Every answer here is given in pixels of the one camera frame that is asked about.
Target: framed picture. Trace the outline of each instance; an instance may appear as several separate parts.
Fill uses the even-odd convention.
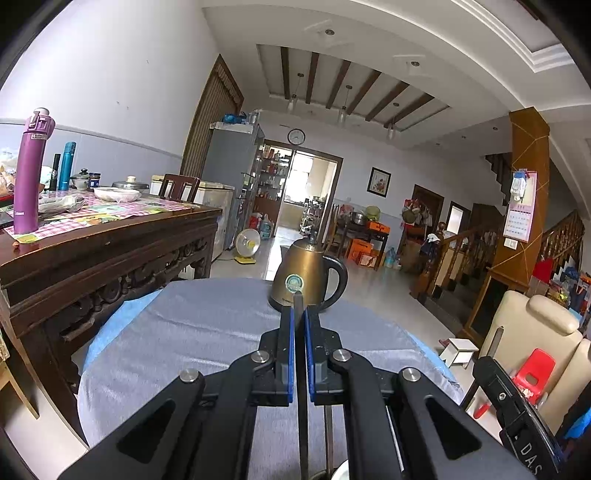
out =
[[[385,197],[388,194],[389,185],[390,174],[387,171],[373,167],[369,176],[368,192]]]

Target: small table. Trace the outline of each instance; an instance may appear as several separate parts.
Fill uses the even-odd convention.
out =
[[[384,250],[386,249],[388,234],[385,232],[378,232],[377,230],[368,228],[366,225],[358,225],[357,223],[351,222],[348,218],[339,218],[336,224],[338,228],[343,229],[343,235],[339,244],[339,249],[336,253],[337,258],[341,256],[348,232],[353,232],[356,235],[356,237],[357,235],[359,235],[367,238],[368,240],[374,239],[378,240],[379,242],[382,242],[382,246],[379,250],[378,259],[374,266],[374,270],[377,270],[379,266],[382,264],[382,257],[384,256]]]
[[[439,358],[448,367],[454,364],[462,364],[464,369],[466,369],[472,359],[472,355],[477,351],[478,347],[466,338],[450,338],[448,346],[439,355]]]

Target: purple water bottle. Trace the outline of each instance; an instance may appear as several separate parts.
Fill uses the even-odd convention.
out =
[[[19,235],[39,228],[39,180],[43,153],[55,126],[46,108],[36,109],[25,124],[14,185],[14,233]]]

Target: white stool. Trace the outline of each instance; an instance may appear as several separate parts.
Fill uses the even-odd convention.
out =
[[[477,351],[478,347],[468,339],[450,338],[448,346],[443,353],[439,355],[439,358],[443,360],[448,367],[462,364],[464,369],[466,369],[472,359],[472,355]]]

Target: electric kettle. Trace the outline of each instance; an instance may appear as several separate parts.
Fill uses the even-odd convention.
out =
[[[339,274],[339,285],[332,296],[325,299],[331,268]],[[312,231],[309,237],[296,240],[285,254],[273,280],[269,304],[281,311],[284,305],[293,305],[293,294],[299,290],[304,297],[304,307],[318,305],[324,310],[340,298],[348,278],[343,262],[325,254],[318,245],[316,232]]]

